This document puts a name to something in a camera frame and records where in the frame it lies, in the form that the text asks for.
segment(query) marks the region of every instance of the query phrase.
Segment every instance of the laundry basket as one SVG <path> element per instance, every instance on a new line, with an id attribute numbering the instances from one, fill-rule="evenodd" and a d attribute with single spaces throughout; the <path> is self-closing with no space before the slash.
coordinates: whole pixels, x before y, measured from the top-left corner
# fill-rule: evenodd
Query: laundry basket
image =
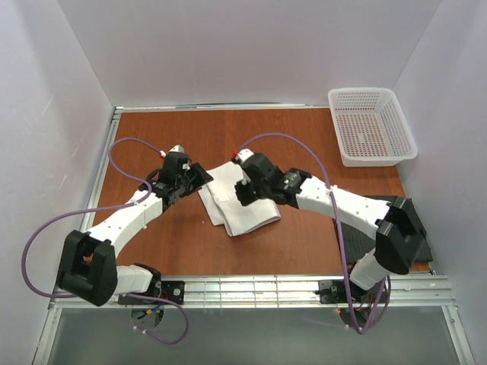
<path id="1" fill-rule="evenodd" d="M 392 90 L 334 89 L 328 93 L 328 100 L 345 166 L 393 166 L 418 154 Z"/>

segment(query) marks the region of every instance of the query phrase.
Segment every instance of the black rubber mat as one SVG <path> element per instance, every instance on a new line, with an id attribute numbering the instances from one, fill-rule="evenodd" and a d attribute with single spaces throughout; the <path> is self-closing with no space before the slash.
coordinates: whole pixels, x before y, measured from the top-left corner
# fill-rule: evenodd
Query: black rubber mat
<path id="1" fill-rule="evenodd" d="M 391 202 L 394 197 L 388 195 L 373 195 L 368 198 L 377 200 L 387 200 Z M 373 239 L 369 238 L 365 233 L 360 230 L 349 226 L 348 224 L 342 224 L 343 239 L 345 241 L 345 254 L 347 256 L 347 264 L 355 264 L 357 260 L 364 257 L 367 252 L 370 252 L 375 247 Z M 433 256 L 431 255 L 431 248 L 428 242 L 423 243 L 421 250 L 419 251 L 416 262 L 431 262 Z"/>

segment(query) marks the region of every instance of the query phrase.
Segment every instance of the aluminum frame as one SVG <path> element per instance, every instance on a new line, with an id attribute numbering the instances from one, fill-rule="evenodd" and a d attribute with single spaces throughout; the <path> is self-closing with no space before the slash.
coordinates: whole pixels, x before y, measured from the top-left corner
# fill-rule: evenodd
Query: aluminum frame
<path id="1" fill-rule="evenodd" d="M 310 109 L 328 106 L 310 106 L 304 104 L 252 103 L 252 104 L 213 104 L 185 106 L 156 106 L 141 108 L 123 108 L 118 106 L 113 111 L 107 143 L 103 150 L 97 178 L 88 201 L 88 208 L 97 206 L 100 199 L 103 181 L 108 167 L 108 150 L 116 137 L 116 131 L 123 113 L 184 111 L 184 110 L 252 110 L 252 109 Z M 94 214 L 83 217 L 81 229 L 87 230 L 93 224 Z M 256 275 L 256 276 L 178 276 L 167 277 L 168 280 L 186 282 L 185 307 L 200 309 L 230 308 L 320 308 L 345 307 L 345 304 L 323 305 L 315 294 L 319 280 L 342 279 L 343 276 L 332 275 Z M 443 275 L 415 273 L 411 275 L 393 275 L 391 277 L 391 306 L 441 306 L 444 318 L 450 331 L 459 363 L 474 364 L 460 318 L 457 313 L 456 300 Z M 101 308 L 121 308 L 114 296 Z M 43 332 L 34 355 L 33 364 L 47 363 L 53 347 L 63 308 L 94 309 L 92 304 L 79 298 L 51 300 Z"/>

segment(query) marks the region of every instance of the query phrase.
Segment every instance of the folded towel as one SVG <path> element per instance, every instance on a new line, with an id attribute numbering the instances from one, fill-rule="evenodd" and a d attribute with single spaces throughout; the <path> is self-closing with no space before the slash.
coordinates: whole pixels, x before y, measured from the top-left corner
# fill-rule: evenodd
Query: folded towel
<path id="1" fill-rule="evenodd" d="M 214 180 L 198 193 L 213 225 L 224 224 L 228 236 L 249 233 L 281 219 L 277 205 L 270 199 L 260 199 L 246 207 L 240 205 L 234 188 L 244 177 L 240 166 L 227 162 L 208 173 Z"/>

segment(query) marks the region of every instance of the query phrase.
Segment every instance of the black bracket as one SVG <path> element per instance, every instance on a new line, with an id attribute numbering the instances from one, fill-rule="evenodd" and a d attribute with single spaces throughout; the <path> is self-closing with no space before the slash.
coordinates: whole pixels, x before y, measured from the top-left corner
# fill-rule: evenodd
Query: black bracket
<path id="1" fill-rule="evenodd" d="M 409 273 L 426 241 L 422 225 L 411 199 L 396 197 L 378 225 L 375 259 L 387 270 L 400 275 Z"/>
<path id="2" fill-rule="evenodd" d="M 318 281 L 319 290 L 315 293 L 320 296 L 320 303 L 322 304 L 347 304 L 347 298 L 345 293 L 345 283 L 343 280 L 321 280 Z M 387 289 L 384 287 L 380 292 L 380 282 L 376 283 L 370 290 L 365 291 L 360 287 L 357 287 L 353 283 L 350 283 L 350 290 L 352 299 L 355 301 L 355 318 L 359 325 L 364 325 L 367 322 L 367 318 L 371 313 L 371 307 L 380 296 L 379 303 L 386 303 Z M 353 325 L 352 314 L 349 308 L 339 309 L 338 313 L 340 319 L 349 326 Z"/>
<path id="3" fill-rule="evenodd" d="M 176 151 L 168 152 L 162 168 L 152 171 L 147 176 L 152 191 L 162 199 L 163 211 L 176 204 L 178 199 L 197 192 L 212 180 L 212 176 L 199 163 L 191 163 L 187 154 Z M 147 186 L 142 184 L 138 189 L 147 190 Z"/>
<path id="4" fill-rule="evenodd" d="M 184 303 L 184 281 L 162 281 L 161 289 L 166 299 L 177 304 Z"/>
<path id="5" fill-rule="evenodd" d="M 283 173 L 265 154 L 253 154 L 240 167 L 250 181 L 240 181 L 235 185 L 238 201 L 247 206 L 257 199 L 272 199 L 276 204 L 298 207 L 296 195 L 301 192 L 301 185 L 311 174 L 290 169 Z"/>
<path id="6" fill-rule="evenodd" d="M 104 305 L 118 282 L 115 250 L 103 242 L 73 230 L 65 239 L 56 285 L 95 306 Z"/>

